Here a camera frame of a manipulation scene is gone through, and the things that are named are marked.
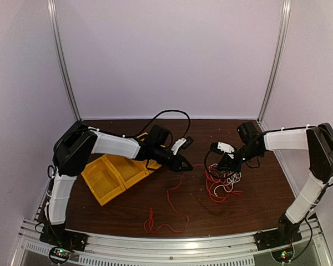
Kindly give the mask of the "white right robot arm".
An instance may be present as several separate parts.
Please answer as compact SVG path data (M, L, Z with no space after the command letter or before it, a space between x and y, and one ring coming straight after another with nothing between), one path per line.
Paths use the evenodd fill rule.
M333 127L323 122L261 132L253 122L245 122L238 126L237 132L243 143L239 149L224 142L210 145L211 150L222 155L216 167L218 171L240 173L244 164L263 157L266 152L276 154L287 177L295 177L290 167L298 165L302 186L297 189L293 203L280 216L273 234L277 244L286 244L326 190L333 186Z

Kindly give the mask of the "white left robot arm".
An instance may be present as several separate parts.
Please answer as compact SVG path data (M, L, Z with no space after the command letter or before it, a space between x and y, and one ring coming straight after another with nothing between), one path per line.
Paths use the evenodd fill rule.
M72 186L92 154L115 155L135 161L153 160L173 172L191 171L193 166L179 152L187 149L193 139L181 137L171 147L166 147L164 144L170 134L168 129L154 125L143 137L117 135L81 121L75 122L53 147L53 185L45 210L50 225L47 237L57 246L68 242L68 232L60 226L65 223Z

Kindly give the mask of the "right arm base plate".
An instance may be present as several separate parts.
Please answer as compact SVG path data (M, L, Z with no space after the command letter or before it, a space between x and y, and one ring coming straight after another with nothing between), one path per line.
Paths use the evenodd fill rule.
M295 233L293 237L282 237L277 229L272 229L270 231L256 232L254 239L258 250L266 250L289 245L290 241L300 241L302 236L300 233Z

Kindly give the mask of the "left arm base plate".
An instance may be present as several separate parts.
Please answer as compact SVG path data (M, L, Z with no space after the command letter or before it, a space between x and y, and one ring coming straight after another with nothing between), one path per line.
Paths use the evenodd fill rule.
M62 247L67 250L85 251L88 236L84 233L69 231L65 224L45 224L39 240L53 246Z

